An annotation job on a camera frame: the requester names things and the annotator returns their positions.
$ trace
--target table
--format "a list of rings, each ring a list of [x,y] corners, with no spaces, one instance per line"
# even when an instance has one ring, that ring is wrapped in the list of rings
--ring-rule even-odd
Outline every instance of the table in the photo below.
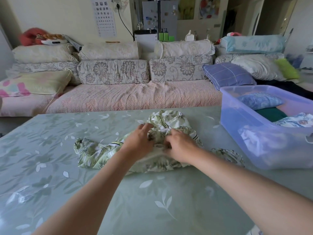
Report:
[[[313,199],[312,170],[257,169],[220,125],[220,106],[172,110],[185,114],[206,149],[232,149],[248,169]],[[38,115],[0,138],[0,234],[30,235],[98,172],[77,166],[77,138],[110,143],[152,112],[158,110]],[[253,225],[222,188],[189,166],[126,176],[99,234],[245,235]]]

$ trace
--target forearm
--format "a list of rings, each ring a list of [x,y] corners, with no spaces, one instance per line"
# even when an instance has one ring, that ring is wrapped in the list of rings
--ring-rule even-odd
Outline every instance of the forearm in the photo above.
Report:
[[[94,178],[34,234],[97,234],[119,183],[134,163],[127,154],[124,151],[117,152]]]
[[[219,184],[265,234],[310,234],[313,202],[199,149],[191,164]]]

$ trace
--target power outlet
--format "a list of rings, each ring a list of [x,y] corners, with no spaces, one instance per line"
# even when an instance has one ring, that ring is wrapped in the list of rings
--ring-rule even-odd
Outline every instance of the power outlet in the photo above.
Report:
[[[112,0],[112,4],[113,4],[113,9],[117,10],[116,5],[119,4],[119,10],[123,10],[123,6],[122,6],[122,2],[121,0]]]

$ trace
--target plastic storage bin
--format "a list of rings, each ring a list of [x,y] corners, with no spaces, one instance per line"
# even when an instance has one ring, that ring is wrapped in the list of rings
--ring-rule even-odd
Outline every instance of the plastic storage bin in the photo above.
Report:
[[[276,125],[237,100],[237,97],[266,92],[284,100],[278,106],[288,116],[313,115],[313,101],[273,86],[222,87],[221,124],[251,162],[261,169],[313,168],[313,127],[288,128]]]

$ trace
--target red stuffed toy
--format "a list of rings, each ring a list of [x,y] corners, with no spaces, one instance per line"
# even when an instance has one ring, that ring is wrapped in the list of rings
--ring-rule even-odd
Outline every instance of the red stuffed toy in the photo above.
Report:
[[[48,34],[47,31],[40,28],[31,28],[25,31],[19,38],[23,46],[42,44],[41,40],[45,40],[43,35]]]

